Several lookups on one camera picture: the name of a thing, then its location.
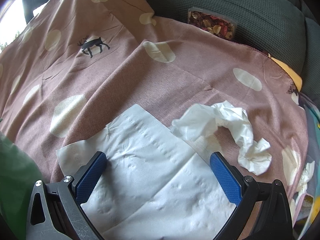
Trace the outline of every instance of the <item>yellow fabric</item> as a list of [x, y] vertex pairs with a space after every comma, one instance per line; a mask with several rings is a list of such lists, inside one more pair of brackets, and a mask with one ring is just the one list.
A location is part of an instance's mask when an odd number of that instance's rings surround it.
[[297, 74], [295, 73], [292, 68], [290, 68], [286, 63], [283, 63], [282, 61], [274, 58], [274, 57], [271, 57], [271, 59], [276, 62], [280, 67], [282, 67], [282, 69], [284, 71], [287, 72], [287, 74], [292, 78], [292, 80], [294, 81], [294, 84], [296, 85], [298, 91], [301, 90], [301, 87], [302, 87], [302, 78]]

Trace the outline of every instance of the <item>plastic container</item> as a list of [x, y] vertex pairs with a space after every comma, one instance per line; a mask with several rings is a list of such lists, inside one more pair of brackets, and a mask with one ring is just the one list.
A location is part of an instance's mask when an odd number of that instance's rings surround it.
[[224, 15], [196, 7], [188, 10], [188, 24], [229, 41], [235, 36], [237, 27], [236, 21]]

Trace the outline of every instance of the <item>paper towel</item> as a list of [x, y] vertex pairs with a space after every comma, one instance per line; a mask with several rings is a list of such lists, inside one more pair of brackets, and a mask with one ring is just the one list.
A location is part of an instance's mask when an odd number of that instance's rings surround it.
[[63, 174], [96, 151], [109, 165], [82, 208], [105, 239], [212, 240], [235, 208], [202, 158], [138, 105], [58, 150]]

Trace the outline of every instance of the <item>white tissue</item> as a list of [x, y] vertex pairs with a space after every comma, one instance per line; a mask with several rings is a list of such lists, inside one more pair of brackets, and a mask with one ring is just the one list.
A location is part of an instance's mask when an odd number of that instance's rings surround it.
[[315, 161], [307, 163], [306, 167], [303, 169], [301, 174], [296, 192], [298, 192], [298, 197], [296, 199], [296, 205], [298, 205], [299, 199], [302, 194], [307, 193], [308, 182], [312, 179], [313, 173], [315, 172]]
[[105, 239], [212, 240], [235, 208], [202, 158], [138, 105], [58, 150], [63, 174], [98, 150], [108, 166], [82, 208]]
[[267, 171], [272, 156], [266, 151], [270, 144], [263, 138], [253, 140], [252, 127], [246, 111], [228, 101], [212, 106], [195, 104], [180, 119], [174, 119], [171, 132], [188, 143], [209, 165], [209, 158], [217, 146], [208, 140], [219, 126], [230, 130], [240, 147], [238, 163], [248, 171], [260, 175]]

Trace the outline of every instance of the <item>metal screw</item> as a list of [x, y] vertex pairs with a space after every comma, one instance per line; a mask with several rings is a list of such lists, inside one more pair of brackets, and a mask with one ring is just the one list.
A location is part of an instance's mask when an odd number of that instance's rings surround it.
[[72, 180], [72, 177], [71, 176], [65, 176], [64, 178], [63, 178], [63, 181], [64, 182], [69, 182], [70, 180]]
[[253, 182], [253, 177], [251, 176], [245, 176], [244, 179], [246, 182]]
[[37, 180], [36, 181], [36, 187], [39, 187], [42, 184], [42, 180]]
[[275, 180], [275, 183], [276, 183], [276, 185], [278, 185], [278, 186], [281, 186], [281, 185], [282, 185], [282, 183], [281, 183], [281, 181], [279, 181], [279, 179], [276, 179], [276, 180]]

